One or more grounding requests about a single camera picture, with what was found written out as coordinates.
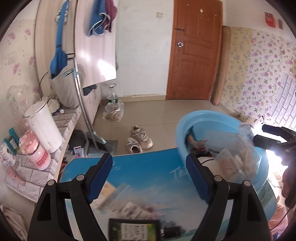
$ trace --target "floral wallpaper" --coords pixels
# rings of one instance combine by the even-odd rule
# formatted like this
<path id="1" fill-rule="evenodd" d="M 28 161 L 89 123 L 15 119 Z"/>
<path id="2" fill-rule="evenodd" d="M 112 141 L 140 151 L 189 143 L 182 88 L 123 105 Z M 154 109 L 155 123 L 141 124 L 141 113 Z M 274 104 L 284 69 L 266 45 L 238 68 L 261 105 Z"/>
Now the floral wallpaper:
<path id="1" fill-rule="evenodd" d="M 242 119 L 270 118 L 268 110 L 284 73 L 296 81 L 296 43 L 249 28 L 231 28 L 221 103 Z"/>
<path id="2" fill-rule="evenodd" d="M 14 21 L 0 42 L 0 139 L 11 127 L 18 129 L 16 117 L 6 99 L 12 85 L 27 85 L 32 101 L 40 99 L 34 51 L 35 20 Z"/>
<path id="3" fill-rule="evenodd" d="M 231 112 L 237 109 L 250 62 L 252 29 L 231 27 L 229 64 L 221 103 Z"/>

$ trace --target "pair of shoes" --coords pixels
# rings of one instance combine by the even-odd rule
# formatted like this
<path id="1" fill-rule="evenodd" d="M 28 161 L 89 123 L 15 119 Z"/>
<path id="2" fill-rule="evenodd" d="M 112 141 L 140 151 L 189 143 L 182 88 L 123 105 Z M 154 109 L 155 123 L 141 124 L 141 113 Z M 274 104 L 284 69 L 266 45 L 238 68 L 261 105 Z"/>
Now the pair of shoes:
<path id="1" fill-rule="evenodd" d="M 153 146 L 152 140 L 147 136 L 145 130 L 138 126 L 132 126 L 131 137 L 127 139 L 126 149 L 130 154 L 141 153 L 142 149 Z"/>

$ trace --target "screw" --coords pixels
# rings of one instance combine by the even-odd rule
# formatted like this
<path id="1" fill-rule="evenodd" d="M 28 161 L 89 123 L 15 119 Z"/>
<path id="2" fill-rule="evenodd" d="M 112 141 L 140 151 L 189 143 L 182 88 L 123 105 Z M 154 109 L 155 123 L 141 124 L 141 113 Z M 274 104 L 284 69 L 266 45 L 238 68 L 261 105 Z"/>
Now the screw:
<path id="1" fill-rule="evenodd" d="M 251 185 L 251 183 L 249 181 L 244 181 L 244 184 L 249 187 Z"/>
<path id="2" fill-rule="evenodd" d="M 222 181 L 222 177 L 220 177 L 220 176 L 214 176 L 214 179 L 215 179 L 217 182 Z"/>
<path id="3" fill-rule="evenodd" d="M 84 175 L 78 175 L 78 176 L 76 177 L 76 179 L 77 179 L 78 181 L 82 181 L 82 180 L 84 179 Z"/>
<path id="4" fill-rule="evenodd" d="M 47 182 L 47 185 L 48 185 L 48 186 L 52 186 L 52 185 L 54 185 L 54 180 L 49 180 L 49 181 Z"/>

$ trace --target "wardrobe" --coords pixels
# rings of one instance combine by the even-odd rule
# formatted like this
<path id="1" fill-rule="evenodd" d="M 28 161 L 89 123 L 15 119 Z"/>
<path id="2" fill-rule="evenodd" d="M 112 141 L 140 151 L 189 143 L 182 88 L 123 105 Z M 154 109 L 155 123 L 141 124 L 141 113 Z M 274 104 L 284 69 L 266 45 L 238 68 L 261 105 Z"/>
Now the wardrobe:
<path id="1" fill-rule="evenodd" d="M 55 53 L 57 23 L 56 15 L 65 0 L 41 0 L 35 27 L 35 56 L 40 86 L 44 95 L 54 94 L 49 78 L 50 62 Z M 116 78 L 115 69 L 115 25 L 112 32 L 102 35 L 87 36 L 89 19 L 95 0 L 70 0 L 67 21 L 63 25 L 62 49 L 70 57 L 75 54 L 77 63 L 85 72 L 82 88 L 97 85 L 96 90 L 84 96 L 85 107 L 93 123 L 101 101 L 99 83 Z M 76 129 L 86 131 L 81 115 Z"/>

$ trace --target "brown wooden door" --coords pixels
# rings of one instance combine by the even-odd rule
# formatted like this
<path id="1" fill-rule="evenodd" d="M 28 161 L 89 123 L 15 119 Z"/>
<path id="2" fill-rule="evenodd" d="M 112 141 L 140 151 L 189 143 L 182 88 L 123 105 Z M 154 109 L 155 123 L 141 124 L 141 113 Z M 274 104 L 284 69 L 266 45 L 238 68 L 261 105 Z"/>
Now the brown wooden door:
<path id="1" fill-rule="evenodd" d="M 221 44 L 222 2 L 175 0 L 174 12 L 167 99 L 208 100 Z"/>

